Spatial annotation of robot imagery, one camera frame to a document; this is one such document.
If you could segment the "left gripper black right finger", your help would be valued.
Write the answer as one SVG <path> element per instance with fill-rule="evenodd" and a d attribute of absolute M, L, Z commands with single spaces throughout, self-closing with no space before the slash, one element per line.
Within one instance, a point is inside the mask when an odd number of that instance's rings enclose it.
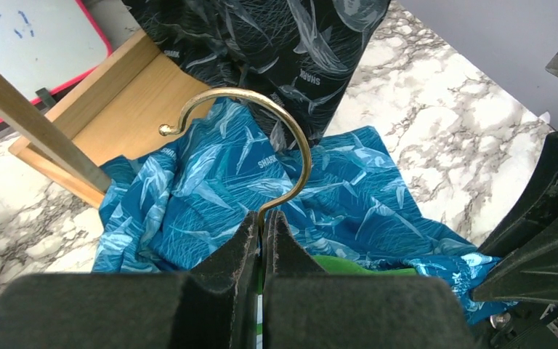
<path fill-rule="evenodd" d="M 262 234 L 263 348 L 290 348 L 306 337 L 309 276 L 326 271 L 296 241 L 286 216 L 270 212 Z"/>

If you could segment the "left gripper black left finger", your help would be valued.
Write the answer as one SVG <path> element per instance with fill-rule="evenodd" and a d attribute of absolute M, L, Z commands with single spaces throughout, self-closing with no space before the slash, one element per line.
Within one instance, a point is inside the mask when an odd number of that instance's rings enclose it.
<path fill-rule="evenodd" d="M 226 243 L 187 274 L 171 348 L 255 348 L 259 225 L 249 212 Z"/>

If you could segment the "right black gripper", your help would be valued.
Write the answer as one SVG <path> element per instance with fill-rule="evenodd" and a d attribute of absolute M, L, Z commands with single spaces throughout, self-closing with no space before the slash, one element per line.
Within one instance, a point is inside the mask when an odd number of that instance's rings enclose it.
<path fill-rule="evenodd" d="M 476 347 L 558 348 L 558 131 L 546 136 L 525 190 L 479 251 L 501 260 L 473 300 L 536 303 L 471 326 Z"/>

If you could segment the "green plastic hanger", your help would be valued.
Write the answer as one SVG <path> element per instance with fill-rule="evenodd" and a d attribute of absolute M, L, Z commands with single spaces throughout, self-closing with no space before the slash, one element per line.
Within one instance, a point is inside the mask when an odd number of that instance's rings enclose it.
<path fill-rule="evenodd" d="M 420 212 L 378 135 L 359 129 L 310 148 L 297 130 L 299 149 L 276 152 L 242 96 L 208 91 L 207 118 L 145 166 L 150 248 L 190 271 L 171 344 L 242 348 L 260 268 L 267 347 L 397 345 L 413 277 L 392 263 L 420 241 Z"/>

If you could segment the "blue leaf print shorts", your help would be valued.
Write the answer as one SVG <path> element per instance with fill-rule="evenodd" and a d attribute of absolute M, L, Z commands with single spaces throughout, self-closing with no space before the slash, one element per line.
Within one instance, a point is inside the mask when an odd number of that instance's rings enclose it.
<path fill-rule="evenodd" d="M 498 259 L 421 214 L 373 127 L 323 138 L 312 164 L 305 188 L 280 210 L 316 260 L 441 278 L 469 324 L 512 307 L 472 299 Z M 209 257 L 249 212 L 293 188 L 302 156 L 276 153 L 251 113 L 221 98 L 184 136 L 102 169 L 111 184 L 99 208 L 104 231 L 93 271 L 159 272 L 189 270 Z"/>

